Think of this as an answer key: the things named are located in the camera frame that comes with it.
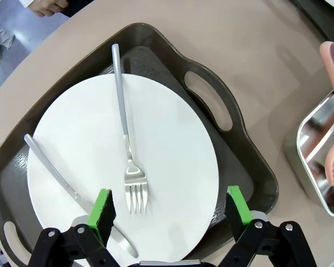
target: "white plate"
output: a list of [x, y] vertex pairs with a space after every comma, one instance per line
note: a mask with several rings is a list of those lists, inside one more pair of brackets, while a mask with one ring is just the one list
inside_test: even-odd
[[[213, 216], [219, 186], [214, 148], [199, 117], [177, 94], [147, 78], [122, 78], [132, 155], [149, 183], [146, 214], [127, 210], [127, 160], [114, 75], [90, 78], [64, 92], [33, 136], [83, 197], [94, 202], [100, 189], [112, 190], [114, 223], [139, 253], [133, 258], [110, 238], [107, 248], [121, 266], [177, 261], [197, 245]], [[27, 180], [43, 228], [65, 231], [85, 214], [31, 150]]]

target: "stainless steel container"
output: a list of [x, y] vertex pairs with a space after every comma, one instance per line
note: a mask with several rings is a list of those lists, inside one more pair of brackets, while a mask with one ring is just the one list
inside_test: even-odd
[[334, 93], [331, 92], [284, 141], [289, 163], [308, 197], [334, 217], [334, 186], [325, 176], [325, 158], [334, 144]]

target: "person's finger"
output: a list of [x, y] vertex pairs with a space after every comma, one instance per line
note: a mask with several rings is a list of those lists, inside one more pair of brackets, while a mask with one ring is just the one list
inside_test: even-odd
[[67, 0], [57, 0], [56, 4], [59, 5], [61, 8], [66, 8], [69, 5]]
[[33, 11], [36, 15], [38, 15], [39, 17], [44, 17], [45, 14], [43, 14], [42, 12], [40, 11]]
[[52, 16], [53, 14], [55, 14], [54, 12], [52, 12], [52, 11], [50, 11], [50, 10], [48, 10], [48, 9], [41, 10], [41, 12], [42, 12], [43, 14], [45, 14], [47, 17], [50, 17], [50, 16]]
[[48, 7], [48, 9], [50, 10], [50, 11], [52, 11], [53, 13], [59, 13], [59, 12], [61, 12], [62, 10], [63, 10], [63, 8], [61, 8], [59, 5], [57, 5], [57, 4], [52, 4], [52, 5], [50, 5], [49, 7]]

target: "silver knife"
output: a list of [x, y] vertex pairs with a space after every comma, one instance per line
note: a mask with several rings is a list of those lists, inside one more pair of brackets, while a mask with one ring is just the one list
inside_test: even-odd
[[[46, 169], [51, 173], [51, 175], [60, 183], [60, 185], [67, 191], [67, 193], [82, 207], [82, 209], [90, 214], [91, 210], [93, 209], [93, 203], [84, 199], [81, 195], [79, 195], [69, 184], [68, 182], [62, 177], [62, 175], [57, 171], [57, 169], [53, 166], [50, 160], [47, 158], [45, 153], [40, 149], [38, 144], [35, 140], [31, 137], [31, 135], [26, 134], [24, 136], [24, 140], [26, 144], [30, 147], [30, 149], [35, 153], [38, 159], [42, 162], [42, 164], [46, 167]], [[86, 224], [87, 217], [81, 216], [78, 217], [82, 221], [82, 223]], [[137, 258], [139, 254], [137, 253], [136, 249], [133, 245], [128, 241], [126, 237], [119, 231], [118, 228], [113, 226], [111, 228], [110, 236], [121, 246], [122, 249], [130, 253], [134, 258]]]

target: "fork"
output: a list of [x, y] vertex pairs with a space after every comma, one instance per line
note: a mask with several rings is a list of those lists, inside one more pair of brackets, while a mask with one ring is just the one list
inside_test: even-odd
[[127, 156], [127, 169], [125, 172], [125, 195], [127, 208], [131, 214], [131, 199], [132, 206], [136, 213], [136, 202], [141, 213], [141, 206], [144, 206], [144, 212], [147, 209], [148, 199], [148, 183], [147, 177], [143, 170], [137, 167], [132, 159], [131, 146], [129, 140], [129, 131], [127, 129], [127, 119], [125, 110], [124, 91], [122, 89], [122, 75], [120, 69], [120, 52], [119, 45], [116, 43], [112, 45], [112, 61], [114, 64], [115, 82], [117, 90], [117, 101], [119, 103], [120, 118], [122, 124], [122, 132], [124, 134], [124, 143]]

